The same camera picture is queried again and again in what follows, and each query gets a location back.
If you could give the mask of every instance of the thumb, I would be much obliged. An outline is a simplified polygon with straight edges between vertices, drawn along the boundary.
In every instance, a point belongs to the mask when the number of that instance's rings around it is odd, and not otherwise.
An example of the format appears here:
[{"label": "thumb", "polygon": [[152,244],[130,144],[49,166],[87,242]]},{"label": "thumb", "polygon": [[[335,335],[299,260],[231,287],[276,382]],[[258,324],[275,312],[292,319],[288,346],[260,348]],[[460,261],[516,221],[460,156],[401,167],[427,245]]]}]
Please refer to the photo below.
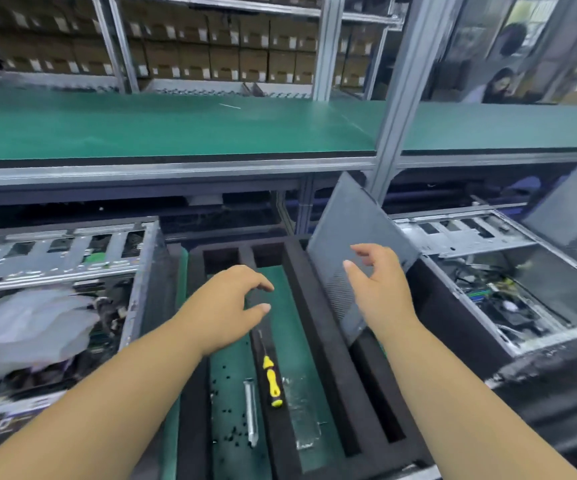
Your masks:
[{"label": "thumb", "polygon": [[246,320],[250,327],[253,328],[261,322],[261,319],[263,319],[264,315],[269,311],[270,305],[268,303],[260,303],[259,305],[255,305],[244,311],[244,320]]},{"label": "thumb", "polygon": [[353,291],[355,292],[355,296],[357,297],[358,293],[360,293],[366,285],[369,283],[369,278],[366,274],[362,272],[362,270],[352,261],[345,260],[342,265],[346,270],[346,276],[349,277],[349,281],[351,282],[351,287],[353,287]]}]

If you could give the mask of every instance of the green tabletop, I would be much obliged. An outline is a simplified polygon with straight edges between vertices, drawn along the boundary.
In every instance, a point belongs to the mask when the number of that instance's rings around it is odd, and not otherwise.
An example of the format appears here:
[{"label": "green tabletop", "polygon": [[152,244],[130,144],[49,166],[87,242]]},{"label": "green tabletop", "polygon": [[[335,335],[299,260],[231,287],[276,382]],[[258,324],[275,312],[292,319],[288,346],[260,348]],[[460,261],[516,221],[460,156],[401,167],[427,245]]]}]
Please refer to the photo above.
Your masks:
[{"label": "green tabletop", "polygon": [[[374,151],[382,101],[0,89],[0,160]],[[406,152],[577,148],[577,107],[422,103]]]}]

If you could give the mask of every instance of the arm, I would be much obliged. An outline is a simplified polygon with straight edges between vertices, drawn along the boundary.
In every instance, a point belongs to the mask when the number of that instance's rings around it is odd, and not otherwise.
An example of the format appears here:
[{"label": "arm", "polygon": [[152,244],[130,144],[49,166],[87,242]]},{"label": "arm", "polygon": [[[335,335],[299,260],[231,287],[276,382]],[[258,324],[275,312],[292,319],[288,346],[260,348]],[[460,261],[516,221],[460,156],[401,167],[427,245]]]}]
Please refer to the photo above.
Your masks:
[{"label": "arm", "polygon": [[125,479],[202,356],[236,341],[270,310],[243,311],[246,266],[216,274],[180,311],[77,384],[0,446],[0,479]]},{"label": "arm", "polygon": [[367,324],[445,480],[577,480],[577,470],[535,433],[420,323],[396,254],[352,246],[367,278],[344,262]]}]

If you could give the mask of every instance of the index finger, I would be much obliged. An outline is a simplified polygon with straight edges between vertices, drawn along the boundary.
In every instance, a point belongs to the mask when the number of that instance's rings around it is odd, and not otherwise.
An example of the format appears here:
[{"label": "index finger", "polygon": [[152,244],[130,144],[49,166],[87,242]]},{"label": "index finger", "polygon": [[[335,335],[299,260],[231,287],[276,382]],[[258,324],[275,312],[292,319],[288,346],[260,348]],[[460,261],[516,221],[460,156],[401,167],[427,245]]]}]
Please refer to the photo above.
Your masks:
[{"label": "index finger", "polygon": [[245,292],[248,293],[253,288],[259,288],[264,291],[275,290],[273,283],[268,281],[268,278],[263,274],[253,271],[248,266],[241,266],[240,269],[242,277],[240,278],[239,283],[245,288]]},{"label": "index finger", "polygon": [[362,257],[364,264],[373,266],[373,275],[383,273],[394,262],[399,264],[395,252],[391,248],[385,248],[379,244],[353,244],[351,249]]}]

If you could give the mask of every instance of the finger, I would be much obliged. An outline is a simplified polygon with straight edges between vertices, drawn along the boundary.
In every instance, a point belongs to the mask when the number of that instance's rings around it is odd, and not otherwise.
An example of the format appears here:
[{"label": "finger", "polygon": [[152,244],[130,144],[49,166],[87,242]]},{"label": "finger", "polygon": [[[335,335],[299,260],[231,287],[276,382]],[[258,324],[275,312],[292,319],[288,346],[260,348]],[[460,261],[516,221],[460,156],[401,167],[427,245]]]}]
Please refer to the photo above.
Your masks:
[{"label": "finger", "polygon": [[346,275],[349,277],[349,282],[351,282],[351,287],[357,298],[358,294],[362,293],[365,289],[369,278],[354,262],[346,260],[342,264],[344,265]]},{"label": "finger", "polygon": [[379,278],[394,264],[399,264],[395,252],[379,244],[353,244],[351,249],[362,257],[364,265],[373,266],[372,278]]},{"label": "finger", "polygon": [[235,268],[236,273],[240,273],[238,277],[238,282],[242,286],[245,293],[248,293],[250,290],[254,288],[259,288],[265,291],[273,291],[275,290],[275,286],[273,283],[268,281],[268,278],[261,273],[257,273],[253,271],[250,267],[246,266],[245,264],[239,264],[237,266],[233,266],[231,269]]},{"label": "finger", "polygon": [[264,315],[268,312],[270,312],[270,305],[268,303],[260,303],[244,311],[244,320],[250,328],[253,328],[261,322],[261,319],[263,319]]}]

